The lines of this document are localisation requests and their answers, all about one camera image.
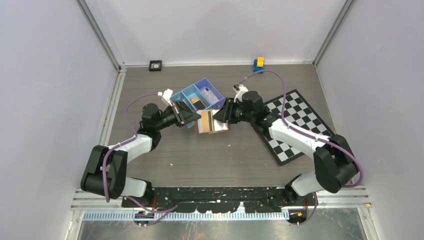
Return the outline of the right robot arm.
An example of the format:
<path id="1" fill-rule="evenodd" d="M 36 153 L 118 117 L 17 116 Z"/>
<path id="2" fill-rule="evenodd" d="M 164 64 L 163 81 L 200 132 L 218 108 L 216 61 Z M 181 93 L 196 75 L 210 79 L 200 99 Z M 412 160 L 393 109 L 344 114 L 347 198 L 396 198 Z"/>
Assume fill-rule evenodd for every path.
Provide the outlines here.
<path id="1" fill-rule="evenodd" d="M 284 116 L 267 109 L 256 91 L 238 92 L 227 98 L 213 118 L 224 124 L 247 122 L 258 134 L 288 144 L 313 161 L 314 170 L 300 174 L 285 186 L 285 198 L 291 205 L 299 205 L 306 195 L 321 190 L 337 193 L 348 187 L 348 182 L 363 170 L 347 140 L 339 135 L 325 136 L 289 123 Z"/>

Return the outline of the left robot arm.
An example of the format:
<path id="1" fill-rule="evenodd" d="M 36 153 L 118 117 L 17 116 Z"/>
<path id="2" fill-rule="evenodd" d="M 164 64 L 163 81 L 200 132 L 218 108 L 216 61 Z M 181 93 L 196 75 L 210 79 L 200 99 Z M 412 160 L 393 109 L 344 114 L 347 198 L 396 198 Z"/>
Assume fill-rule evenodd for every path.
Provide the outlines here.
<path id="1" fill-rule="evenodd" d="M 83 191 L 100 195 L 107 201 L 134 197 L 141 207 L 153 202 L 151 183 L 127 176 L 127 165 L 135 158 L 153 151 L 162 138 L 161 130 L 175 125 L 182 127 L 201 118 L 183 102 L 173 102 L 160 110 L 154 103 L 142 109 L 139 128 L 134 136 L 115 145 L 96 145 L 88 158 L 81 178 Z"/>

